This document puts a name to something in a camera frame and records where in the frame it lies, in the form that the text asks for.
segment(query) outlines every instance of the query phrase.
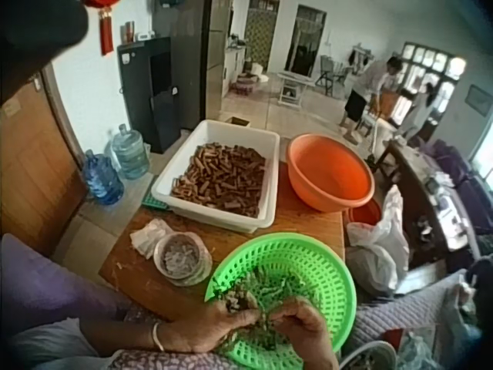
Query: orange plastic basin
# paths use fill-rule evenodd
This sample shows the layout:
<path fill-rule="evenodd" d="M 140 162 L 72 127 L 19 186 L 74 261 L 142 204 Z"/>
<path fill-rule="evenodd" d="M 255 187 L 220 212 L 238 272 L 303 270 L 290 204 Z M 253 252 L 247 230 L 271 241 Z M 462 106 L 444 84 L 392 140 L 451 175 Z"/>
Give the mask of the orange plastic basin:
<path fill-rule="evenodd" d="M 344 144 L 307 134 L 287 147 L 287 166 L 294 191 L 306 204 L 323 212 L 361 207 L 375 191 L 366 163 Z"/>
<path fill-rule="evenodd" d="M 382 218 L 382 209 L 375 199 L 371 199 L 364 206 L 349 210 L 347 218 L 349 222 L 361 222 L 375 226 Z"/>

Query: red chinese lantern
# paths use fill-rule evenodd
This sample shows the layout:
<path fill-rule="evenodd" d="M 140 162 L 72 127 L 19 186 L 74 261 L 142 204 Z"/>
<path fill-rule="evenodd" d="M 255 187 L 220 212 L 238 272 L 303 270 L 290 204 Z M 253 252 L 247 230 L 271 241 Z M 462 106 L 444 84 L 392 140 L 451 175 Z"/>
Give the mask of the red chinese lantern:
<path fill-rule="evenodd" d="M 113 48 L 113 35 L 111 24 L 111 6 L 116 4 L 119 0 L 86 0 L 87 6 L 99 8 L 99 30 L 101 33 L 101 52 L 105 56 L 112 52 Z"/>

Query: large water bottle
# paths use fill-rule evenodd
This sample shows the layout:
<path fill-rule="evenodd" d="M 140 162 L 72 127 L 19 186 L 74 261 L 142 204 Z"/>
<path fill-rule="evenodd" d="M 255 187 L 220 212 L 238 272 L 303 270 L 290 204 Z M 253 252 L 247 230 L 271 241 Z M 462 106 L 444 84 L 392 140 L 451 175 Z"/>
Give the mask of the large water bottle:
<path fill-rule="evenodd" d="M 125 124 L 119 128 L 120 133 L 113 137 L 111 147 L 122 167 L 123 176 L 130 180 L 138 179 L 149 169 L 144 140 L 139 131 L 128 131 Z"/>
<path fill-rule="evenodd" d="M 92 150 L 88 150 L 82 174 L 89 192 L 98 203 L 107 206 L 118 202 L 122 197 L 122 181 L 118 178 L 118 174 L 107 156 L 94 155 Z"/>

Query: small white table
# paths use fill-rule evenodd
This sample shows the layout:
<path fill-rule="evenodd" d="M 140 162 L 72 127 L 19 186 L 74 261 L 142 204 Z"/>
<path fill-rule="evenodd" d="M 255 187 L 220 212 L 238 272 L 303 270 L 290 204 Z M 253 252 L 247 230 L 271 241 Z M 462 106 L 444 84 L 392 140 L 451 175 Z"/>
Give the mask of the small white table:
<path fill-rule="evenodd" d="M 283 81 L 278 103 L 298 109 L 301 108 L 303 95 L 308 86 L 314 86 L 314 81 L 309 77 L 292 72 L 279 72 L 277 75 Z"/>

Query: black shorts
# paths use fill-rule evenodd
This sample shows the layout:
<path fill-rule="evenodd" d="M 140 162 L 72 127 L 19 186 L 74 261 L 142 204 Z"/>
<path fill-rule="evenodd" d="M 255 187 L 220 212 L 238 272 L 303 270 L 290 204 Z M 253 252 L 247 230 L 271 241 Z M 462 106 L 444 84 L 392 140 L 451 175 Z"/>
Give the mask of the black shorts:
<path fill-rule="evenodd" d="M 347 116 L 356 123 L 360 122 L 365 106 L 367 106 L 365 98 L 352 90 L 345 108 Z"/>

